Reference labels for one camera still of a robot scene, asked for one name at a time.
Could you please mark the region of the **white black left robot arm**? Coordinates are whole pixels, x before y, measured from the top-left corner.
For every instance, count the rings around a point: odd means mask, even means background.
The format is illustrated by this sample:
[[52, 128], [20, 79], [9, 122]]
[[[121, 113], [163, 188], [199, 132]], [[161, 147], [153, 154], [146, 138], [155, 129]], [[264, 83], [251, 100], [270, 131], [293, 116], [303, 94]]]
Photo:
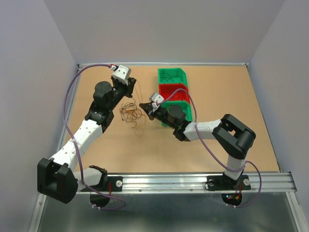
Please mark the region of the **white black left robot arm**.
[[99, 138], [111, 124], [113, 110], [123, 97], [132, 97], [135, 78], [124, 82], [112, 77], [112, 83], [101, 81], [96, 84], [93, 102], [81, 126], [71, 139], [51, 158], [43, 158], [37, 165], [37, 190], [62, 203], [69, 203], [75, 194], [83, 189], [100, 193], [109, 189], [107, 171], [98, 166], [90, 166], [75, 173], [81, 166], [81, 157], [91, 144]]

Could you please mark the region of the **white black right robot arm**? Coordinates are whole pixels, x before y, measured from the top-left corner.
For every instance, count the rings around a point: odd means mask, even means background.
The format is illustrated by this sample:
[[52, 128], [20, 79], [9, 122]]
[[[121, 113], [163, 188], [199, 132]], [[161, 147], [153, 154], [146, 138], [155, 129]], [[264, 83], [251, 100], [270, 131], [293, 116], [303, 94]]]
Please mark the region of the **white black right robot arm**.
[[198, 123], [187, 120], [185, 112], [178, 105], [165, 108], [149, 102], [141, 103], [140, 108], [150, 120], [157, 119], [174, 129], [173, 135], [179, 141], [216, 140], [228, 154], [227, 164], [223, 165], [223, 185], [232, 189], [240, 183], [247, 153], [256, 139], [252, 129], [231, 114], [215, 121]]

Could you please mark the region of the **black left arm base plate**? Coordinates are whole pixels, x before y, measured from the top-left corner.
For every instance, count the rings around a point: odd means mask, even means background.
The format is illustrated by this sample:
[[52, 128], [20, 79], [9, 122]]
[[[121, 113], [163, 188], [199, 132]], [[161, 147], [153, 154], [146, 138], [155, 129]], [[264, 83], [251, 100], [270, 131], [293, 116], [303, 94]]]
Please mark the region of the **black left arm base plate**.
[[97, 185], [91, 186], [91, 188], [100, 192], [121, 192], [122, 184], [122, 176], [106, 176], [103, 181], [100, 181]]

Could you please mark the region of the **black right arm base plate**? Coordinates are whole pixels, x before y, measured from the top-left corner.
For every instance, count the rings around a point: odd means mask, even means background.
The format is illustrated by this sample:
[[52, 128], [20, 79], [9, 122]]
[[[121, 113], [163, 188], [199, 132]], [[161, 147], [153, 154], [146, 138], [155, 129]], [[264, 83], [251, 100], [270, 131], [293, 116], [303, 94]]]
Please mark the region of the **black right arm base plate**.
[[207, 177], [206, 185], [209, 191], [229, 191], [229, 190], [251, 190], [250, 183], [245, 184], [244, 180], [249, 179], [247, 175], [241, 175], [237, 180], [223, 175], [210, 175]]

